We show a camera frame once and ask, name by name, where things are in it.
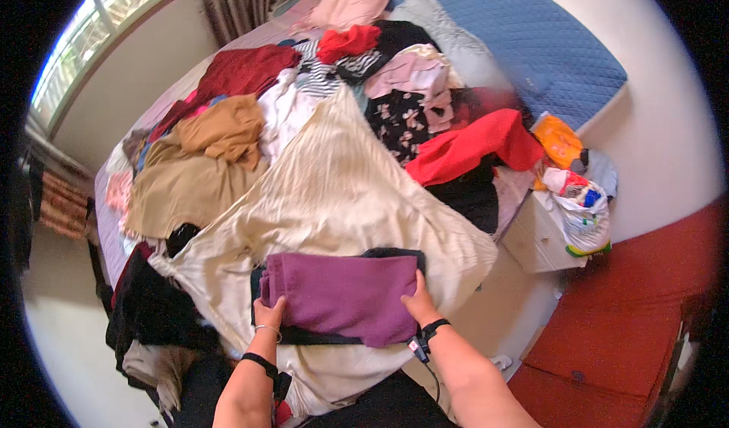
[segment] hand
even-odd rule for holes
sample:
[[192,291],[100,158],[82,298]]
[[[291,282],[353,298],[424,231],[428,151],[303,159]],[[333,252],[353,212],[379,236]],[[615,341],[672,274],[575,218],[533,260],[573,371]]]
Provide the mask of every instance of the hand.
[[268,325],[277,330],[281,329],[281,317],[284,315],[286,308],[286,297],[280,296],[276,301],[276,306],[266,308],[260,298],[253,302],[253,312],[256,315],[256,325]]
[[425,327],[427,324],[442,319],[442,315],[433,306],[433,299],[425,288],[425,277],[420,270],[415,271],[417,288],[412,297],[403,295],[400,297],[402,304],[406,306],[407,312],[420,324]]

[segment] purple folded sweater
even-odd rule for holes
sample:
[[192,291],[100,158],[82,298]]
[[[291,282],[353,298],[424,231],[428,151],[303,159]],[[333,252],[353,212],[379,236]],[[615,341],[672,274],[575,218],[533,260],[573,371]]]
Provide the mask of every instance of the purple folded sweater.
[[400,302],[415,293],[414,256],[327,257],[286,252],[266,258],[261,298],[287,298],[281,324],[360,338],[369,347],[410,339],[418,325]]

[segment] floor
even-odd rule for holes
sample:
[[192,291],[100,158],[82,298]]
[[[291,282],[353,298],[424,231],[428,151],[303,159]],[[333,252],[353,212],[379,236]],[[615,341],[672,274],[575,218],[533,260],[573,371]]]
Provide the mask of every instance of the floor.
[[[546,325],[557,306],[560,280],[557,273],[524,274],[511,254],[499,245],[499,258],[491,279],[482,284],[450,320],[456,330],[487,357],[506,354],[513,360],[502,375],[508,379],[516,372],[519,356],[534,332]],[[429,366],[440,376],[432,362]],[[403,369],[435,398],[433,377],[418,360]],[[440,383],[440,405],[453,421],[448,391]]]
[[[558,286],[555,274],[524,274],[500,246],[491,278],[451,316],[451,322],[484,355],[512,357],[515,362],[505,371],[507,378],[518,367],[518,357],[534,331],[549,320]],[[85,242],[69,241],[37,226],[23,296],[41,360],[81,428],[141,428],[153,420],[165,426],[149,397],[129,387],[114,368],[114,353],[104,342],[106,314],[96,297]],[[421,363],[415,360],[405,369],[435,397],[433,378]],[[449,412],[442,385],[441,394],[441,405]]]
[[165,426],[147,394],[115,369],[85,241],[37,224],[23,297],[40,359],[81,428],[145,428],[153,420]]

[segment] beige garment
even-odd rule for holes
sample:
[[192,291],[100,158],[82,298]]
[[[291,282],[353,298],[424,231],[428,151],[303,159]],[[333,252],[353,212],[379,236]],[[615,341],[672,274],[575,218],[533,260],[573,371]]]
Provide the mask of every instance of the beige garment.
[[187,154],[175,129],[150,147],[144,169],[134,179],[129,199],[128,231],[168,238],[184,223],[200,228],[235,203],[268,169],[261,160],[254,171],[202,152]]
[[194,118],[180,121],[174,132],[185,152],[204,150],[210,158],[223,156],[229,163],[241,163],[253,170],[261,158],[258,139],[263,123],[255,94],[234,95]]
[[447,87],[448,89],[458,89],[466,87],[466,84],[463,83],[463,80],[458,75],[458,72],[456,72],[456,69],[453,68],[451,61],[449,61],[444,54],[438,52],[438,50],[435,50],[435,47],[433,47],[431,44],[414,44],[409,46],[408,48],[403,48],[402,50],[398,51],[395,56],[404,55],[405,53],[411,52],[414,52],[418,56],[422,56],[425,59],[440,60],[445,68],[448,69],[448,77],[445,83],[445,87]]
[[[152,255],[149,262],[176,278],[239,351],[254,335],[250,273],[269,254],[422,250],[428,289],[446,316],[465,303],[497,257],[488,234],[400,168],[347,86],[324,99],[276,164],[189,243],[174,259]],[[349,405],[413,358],[405,345],[279,346],[276,354],[278,369],[293,377],[286,401],[294,417]]]
[[180,346],[148,346],[133,340],[122,362],[122,369],[133,378],[155,387],[159,410],[169,414],[180,409],[182,378],[200,353]]

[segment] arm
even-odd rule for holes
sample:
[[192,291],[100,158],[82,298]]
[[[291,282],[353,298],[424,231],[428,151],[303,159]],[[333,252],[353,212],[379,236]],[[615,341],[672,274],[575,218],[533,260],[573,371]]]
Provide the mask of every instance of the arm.
[[[278,330],[285,305],[284,297],[279,298],[273,308],[266,308],[260,298],[255,300],[253,309],[257,322]],[[275,365],[276,339],[276,332],[260,328],[247,351]],[[241,360],[215,406],[213,428],[270,428],[272,394],[273,380],[263,367],[251,360]]]
[[[417,271],[415,295],[401,297],[407,310],[420,324],[442,319]],[[460,425],[538,428],[511,394],[499,370],[464,340],[451,325],[442,325],[428,342],[433,361],[451,395],[451,405]]]

